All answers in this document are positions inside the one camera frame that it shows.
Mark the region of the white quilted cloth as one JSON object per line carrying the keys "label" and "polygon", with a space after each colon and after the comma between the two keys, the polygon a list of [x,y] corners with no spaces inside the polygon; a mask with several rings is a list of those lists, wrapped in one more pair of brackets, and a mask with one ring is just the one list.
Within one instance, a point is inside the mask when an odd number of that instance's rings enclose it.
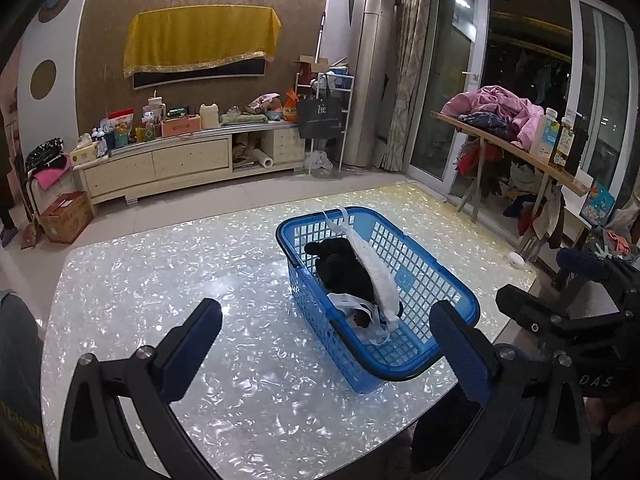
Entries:
{"label": "white quilted cloth", "polygon": [[340,208],[340,213],[342,215],[341,223],[332,221],[327,214],[324,214],[326,226],[334,234],[348,239],[356,258],[366,269],[371,279],[381,327],[387,333],[393,333],[398,329],[400,320],[400,299],[395,280],[373,246],[349,224],[347,210]]}

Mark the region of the black plush toy green eyes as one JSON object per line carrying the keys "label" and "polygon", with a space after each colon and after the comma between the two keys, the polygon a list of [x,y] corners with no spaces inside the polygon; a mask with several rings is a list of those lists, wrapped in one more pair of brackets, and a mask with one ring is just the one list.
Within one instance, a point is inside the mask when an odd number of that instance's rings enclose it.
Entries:
{"label": "black plush toy green eyes", "polygon": [[316,272],[326,292],[341,292],[375,304],[371,279],[356,258],[345,237],[325,238],[321,242],[309,242],[304,251],[315,256]]}

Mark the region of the light blue cloth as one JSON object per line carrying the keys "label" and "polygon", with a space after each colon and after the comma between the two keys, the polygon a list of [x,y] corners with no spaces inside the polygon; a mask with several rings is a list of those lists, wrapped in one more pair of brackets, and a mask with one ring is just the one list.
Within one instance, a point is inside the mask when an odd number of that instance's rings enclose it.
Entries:
{"label": "light blue cloth", "polygon": [[390,330],[383,325],[375,304],[341,292],[330,292],[328,298],[363,344],[380,346],[390,339]]}

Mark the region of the wooden side table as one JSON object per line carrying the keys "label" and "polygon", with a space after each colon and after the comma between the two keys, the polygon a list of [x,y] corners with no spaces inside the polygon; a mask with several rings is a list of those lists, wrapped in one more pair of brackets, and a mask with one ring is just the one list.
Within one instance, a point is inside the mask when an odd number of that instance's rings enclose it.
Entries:
{"label": "wooden side table", "polygon": [[489,132],[475,128],[465,122],[460,122],[460,120],[456,118],[439,112],[431,112],[430,116],[440,122],[446,122],[447,125],[453,126],[456,133],[464,133],[477,140],[478,162],[476,165],[476,176],[458,203],[458,211],[462,211],[465,205],[469,203],[469,200],[472,200],[471,217],[473,221],[476,221],[480,214],[480,196],[482,196],[480,178],[483,174],[486,152],[490,151],[493,153],[497,151],[498,148],[500,148],[504,159],[510,160],[510,162],[516,162],[518,165],[525,165],[527,168],[534,170],[535,176],[541,176],[540,185],[535,192],[536,200],[532,208],[532,214],[530,215],[530,220],[532,221],[541,215],[542,202],[544,201],[544,196],[546,196],[549,186],[564,186],[564,188],[576,194],[578,198],[586,198],[590,192],[590,184],[585,184],[579,180],[578,177],[574,177],[564,170],[552,167],[548,162],[543,162],[529,154],[529,152],[517,148],[507,140],[501,139],[500,136],[494,136]]}

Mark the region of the pink clothes pile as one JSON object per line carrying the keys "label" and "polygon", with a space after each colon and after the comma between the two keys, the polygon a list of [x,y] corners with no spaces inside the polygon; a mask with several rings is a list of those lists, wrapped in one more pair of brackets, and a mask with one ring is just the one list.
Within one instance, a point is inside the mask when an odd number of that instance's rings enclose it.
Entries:
{"label": "pink clothes pile", "polygon": [[544,109],[500,86],[485,86],[458,93],[442,106],[440,112],[452,118],[475,112],[494,113],[506,121],[513,136],[511,143],[528,152],[536,138]]}

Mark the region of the brown cardboard box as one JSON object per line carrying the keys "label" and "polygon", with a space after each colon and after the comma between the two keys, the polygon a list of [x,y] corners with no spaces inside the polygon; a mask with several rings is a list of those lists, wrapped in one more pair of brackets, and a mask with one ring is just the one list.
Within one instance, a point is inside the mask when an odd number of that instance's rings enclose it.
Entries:
{"label": "brown cardboard box", "polygon": [[40,214],[39,222],[51,243],[73,244],[93,220],[87,193],[64,193]]}

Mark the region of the pink cushion on chair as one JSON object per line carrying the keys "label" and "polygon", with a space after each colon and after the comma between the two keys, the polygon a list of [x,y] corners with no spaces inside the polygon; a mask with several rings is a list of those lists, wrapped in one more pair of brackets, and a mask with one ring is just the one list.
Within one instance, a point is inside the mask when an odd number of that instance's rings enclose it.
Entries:
{"label": "pink cushion on chair", "polygon": [[52,188],[56,182],[62,179],[72,168],[72,164],[66,154],[55,159],[51,165],[45,166],[36,171],[32,177],[38,183],[41,191]]}

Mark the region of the cream TV cabinet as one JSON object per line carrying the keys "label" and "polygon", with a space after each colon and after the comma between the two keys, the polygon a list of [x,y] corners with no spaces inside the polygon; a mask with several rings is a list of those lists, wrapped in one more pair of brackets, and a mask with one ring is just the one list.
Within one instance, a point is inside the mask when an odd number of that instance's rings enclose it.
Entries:
{"label": "cream TV cabinet", "polygon": [[[262,168],[259,148],[273,159]],[[140,198],[304,166],[305,141],[292,122],[258,122],[202,130],[118,148],[77,166],[81,188],[93,206]]]}

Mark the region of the black shopping bag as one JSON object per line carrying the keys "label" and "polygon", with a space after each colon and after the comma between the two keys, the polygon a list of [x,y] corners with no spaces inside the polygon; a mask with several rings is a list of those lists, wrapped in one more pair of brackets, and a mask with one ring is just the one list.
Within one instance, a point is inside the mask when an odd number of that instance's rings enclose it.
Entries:
{"label": "black shopping bag", "polygon": [[317,93],[296,104],[298,133],[304,140],[335,139],[342,133],[342,102],[326,73],[318,73],[317,81]]}

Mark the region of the white paper roll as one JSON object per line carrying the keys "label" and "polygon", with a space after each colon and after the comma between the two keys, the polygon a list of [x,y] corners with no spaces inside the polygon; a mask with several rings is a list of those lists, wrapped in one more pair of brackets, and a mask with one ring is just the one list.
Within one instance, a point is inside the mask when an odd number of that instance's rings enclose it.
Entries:
{"label": "white paper roll", "polygon": [[262,168],[269,169],[273,166],[273,159],[259,148],[254,148],[253,157]]}

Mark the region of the standing air conditioner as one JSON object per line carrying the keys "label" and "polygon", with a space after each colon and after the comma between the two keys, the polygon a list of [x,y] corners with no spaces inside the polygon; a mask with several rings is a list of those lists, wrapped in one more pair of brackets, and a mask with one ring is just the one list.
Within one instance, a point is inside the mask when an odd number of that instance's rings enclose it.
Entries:
{"label": "standing air conditioner", "polygon": [[347,57],[352,95],[343,148],[347,166],[363,168],[371,162],[395,6],[395,0],[354,1]]}

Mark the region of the white metal rack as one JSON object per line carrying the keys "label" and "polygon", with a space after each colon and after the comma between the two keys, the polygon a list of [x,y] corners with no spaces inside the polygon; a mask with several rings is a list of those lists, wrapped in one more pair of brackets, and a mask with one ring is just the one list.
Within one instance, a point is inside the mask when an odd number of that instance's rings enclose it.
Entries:
{"label": "white metal rack", "polygon": [[308,84],[301,84],[299,76],[296,75],[294,93],[297,98],[297,131],[308,144],[304,167],[308,174],[315,169],[329,170],[331,157],[326,148],[333,148],[337,170],[341,171],[355,77],[349,75],[346,66],[330,66],[325,72],[316,73]]}

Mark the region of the orange storage box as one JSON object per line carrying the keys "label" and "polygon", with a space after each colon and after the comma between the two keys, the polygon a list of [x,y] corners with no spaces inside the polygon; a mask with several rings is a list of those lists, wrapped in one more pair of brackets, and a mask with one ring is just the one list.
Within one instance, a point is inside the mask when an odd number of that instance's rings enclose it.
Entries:
{"label": "orange storage box", "polygon": [[176,118],[168,118],[162,122],[162,137],[172,138],[173,136],[183,136],[200,131],[201,116],[186,115]]}

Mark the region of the white plastic jug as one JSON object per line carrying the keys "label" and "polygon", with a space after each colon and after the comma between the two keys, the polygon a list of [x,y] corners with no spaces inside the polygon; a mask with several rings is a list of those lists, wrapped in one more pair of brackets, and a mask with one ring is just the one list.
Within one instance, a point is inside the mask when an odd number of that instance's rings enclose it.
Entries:
{"label": "white plastic jug", "polygon": [[220,127],[219,108],[216,103],[202,104],[198,114],[201,117],[201,128],[204,130],[217,129]]}

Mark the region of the yellow cloth covered TV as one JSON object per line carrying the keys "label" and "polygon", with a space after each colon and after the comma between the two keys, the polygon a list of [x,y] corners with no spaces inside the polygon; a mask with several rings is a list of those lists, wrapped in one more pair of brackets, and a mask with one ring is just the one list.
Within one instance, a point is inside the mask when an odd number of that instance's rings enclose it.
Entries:
{"label": "yellow cloth covered TV", "polygon": [[269,6],[203,4],[142,12],[128,26],[122,73],[136,88],[259,77],[276,56],[281,27]]}

